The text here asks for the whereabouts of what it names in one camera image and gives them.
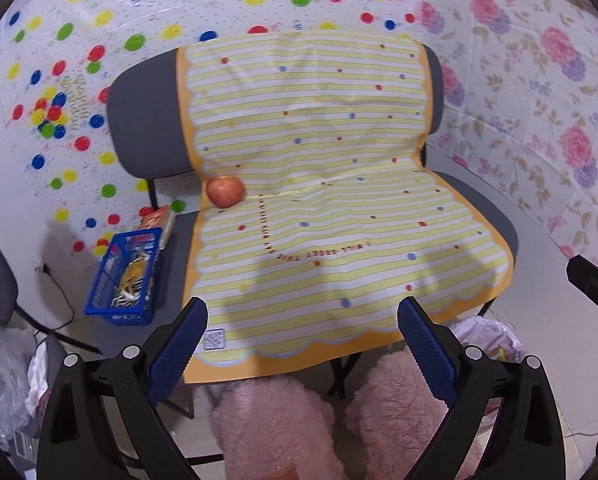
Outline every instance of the plastic bag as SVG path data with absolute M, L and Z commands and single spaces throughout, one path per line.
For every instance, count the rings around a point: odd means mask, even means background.
M 28 365 L 35 347 L 31 333 L 0 327 L 0 442 L 4 444 L 31 420 L 26 398 Z
M 500 321 L 471 316 L 455 323 L 450 330 L 463 346 L 478 346 L 490 359 L 520 363 L 523 358 L 521 342 L 510 327 Z M 501 399 L 488 401 L 477 435 L 494 426 L 500 405 Z

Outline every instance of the orange border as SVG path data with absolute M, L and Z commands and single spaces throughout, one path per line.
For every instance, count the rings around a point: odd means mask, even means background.
M 423 48 L 421 43 L 418 43 L 419 55 L 421 60 L 428 58 L 426 50 Z M 424 111 L 426 117 L 426 123 L 428 127 L 426 131 L 429 132 L 432 123 L 432 76 L 430 73 L 429 63 L 425 63 L 424 74 L 425 83 L 424 88 L 429 96 L 428 104 Z M 186 280 L 184 285 L 184 296 L 182 298 L 182 308 L 188 301 L 188 291 L 192 289 L 192 286 L 199 277 L 199 273 L 194 266 L 194 261 L 197 255 L 201 251 L 203 245 L 200 241 L 200 237 L 197 233 L 207 222 L 205 217 L 205 211 L 211 207 L 209 200 L 207 199 L 204 190 L 207 177 L 203 171 L 203 161 L 199 154 L 194 149 L 194 133 L 196 128 L 189 119 L 188 107 L 193 99 L 193 95 L 186 85 L 187 72 L 190 67 L 186 56 L 186 48 L 179 48 L 176 53 L 176 85 L 177 94 L 179 100 L 179 111 L 182 118 L 182 126 L 184 131 L 184 140 L 188 149 L 188 157 L 192 163 L 192 167 L 201 178 L 201 195 L 200 195 L 200 209 L 196 223 L 194 225 L 194 233 L 192 234 L 192 244 L 190 250 L 190 256 L 188 258 L 188 267 L 186 269 Z M 450 186 L 440 176 L 435 174 L 433 171 L 426 170 L 421 165 L 420 153 L 423 146 L 426 143 L 428 133 L 423 133 L 419 137 L 416 149 L 412 153 L 412 161 L 418 166 L 419 171 L 428 174 L 434 178 L 434 181 L 439 187 L 448 189 L 454 199 L 457 202 L 462 203 L 472 213 L 472 217 L 490 228 L 492 232 L 492 238 L 495 243 L 504 248 L 506 255 L 508 256 L 508 272 L 501 280 L 501 282 L 495 286 L 490 287 L 485 285 L 483 289 L 473 297 L 467 300 L 454 300 L 449 306 L 441 311 L 430 314 L 432 321 L 441 323 L 458 316 L 462 312 L 475 308 L 480 304 L 486 303 L 493 298 L 496 298 L 503 290 L 508 288 L 512 280 L 512 267 L 514 259 L 508 244 L 499 234 L 496 229 L 490 225 L 485 217 L 474 208 L 474 206 L 468 202 L 463 196 L 460 195 L 452 186 Z M 219 381 L 233 381 L 238 379 L 245 379 L 250 377 L 260 377 L 264 375 L 282 374 L 287 372 L 293 372 L 295 370 L 301 370 L 302 368 L 308 368 L 313 365 L 320 364 L 330 359 L 350 355 L 354 352 L 361 352 L 369 350 L 371 348 L 377 348 L 384 346 L 389 343 L 394 343 L 402 339 L 401 333 L 397 330 L 396 321 L 395 329 L 389 332 L 379 332 L 378 330 L 367 330 L 361 335 L 348 340 L 343 343 L 324 343 L 321 341 L 311 342 L 306 348 L 298 351 L 295 355 L 285 358 L 268 357 L 258 353 L 248 355 L 242 362 L 231 365 L 231 366 L 214 366 L 205 363 L 192 356 L 186 370 L 184 371 L 183 377 L 186 383 L 213 383 Z

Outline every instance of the qr code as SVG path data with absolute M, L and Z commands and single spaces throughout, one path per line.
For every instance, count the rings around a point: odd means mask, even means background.
M 219 350 L 225 348 L 225 330 L 206 330 L 204 334 L 204 350 Z

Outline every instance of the white plastic bag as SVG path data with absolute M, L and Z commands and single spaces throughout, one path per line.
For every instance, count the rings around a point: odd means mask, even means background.
M 30 390 L 28 365 L 35 347 L 30 332 L 0 327 L 0 442 L 4 444 L 31 419 L 26 398 Z

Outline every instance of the polka dot wall covering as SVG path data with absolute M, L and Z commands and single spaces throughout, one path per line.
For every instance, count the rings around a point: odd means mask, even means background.
M 21 178 L 78 264 L 150 212 L 146 183 L 119 165 L 108 89 L 127 68 L 198 41 L 353 28 L 408 35 L 420 0 L 15 0 L 0 23 L 0 102 Z M 157 184 L 176 212 L 197 209 L 192 175 Z

